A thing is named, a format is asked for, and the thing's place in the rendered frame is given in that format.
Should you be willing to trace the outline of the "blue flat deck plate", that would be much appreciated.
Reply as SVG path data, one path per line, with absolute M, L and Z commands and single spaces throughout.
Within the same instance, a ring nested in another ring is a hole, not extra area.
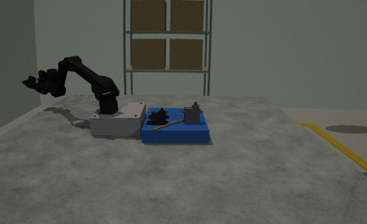
M 166 127 L 152 130 L 174 121 L 183 120 L 184 108 L 149 108 L 142 128 L 142 142 L 149 143 L 209 143 L 210 130 L 203 113 L 200 123 L 179 121 Z

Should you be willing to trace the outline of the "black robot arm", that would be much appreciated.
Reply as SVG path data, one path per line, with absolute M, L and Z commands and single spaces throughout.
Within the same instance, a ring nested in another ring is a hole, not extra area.
M 119 90 L 114 81 L 109 77 L 97 75 L 82 64 L 82 59 L 77 55 L 65 57 L 64 60 L 59 61 L 58 71 L 55 68 L 48 69 L 47 73 L 39 70 L 39 78 L 37 80 L 48 82 L 46 90 L 54 98 L 64 96 L 66 93 L 65 80 L 68 71 L 76 72 L 91 84 L 91 91 L 95 94 L 95 99 L 100 101 L 99 114 L 115 114 L 119 110 L 118 101 L 116 100 L 116 97 L 119 96 Z M 107 94 L 103 95 L 103 93 Z

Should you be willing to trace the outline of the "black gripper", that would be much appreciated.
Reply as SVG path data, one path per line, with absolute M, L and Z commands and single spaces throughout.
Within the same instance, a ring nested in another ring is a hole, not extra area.
M 46 90 L 46 86 L 47 86 L 47 81 L 41 81 L 39 80 L 36 83 L 36 79 L 33 76 L 29 76 L 28 80 L 24 80 L 22 81 L 22 83 L 27 87 L 27 88 L 33 88 L 34 90 L 38 91 L 39 93 L 46 95 L 48 92 Z

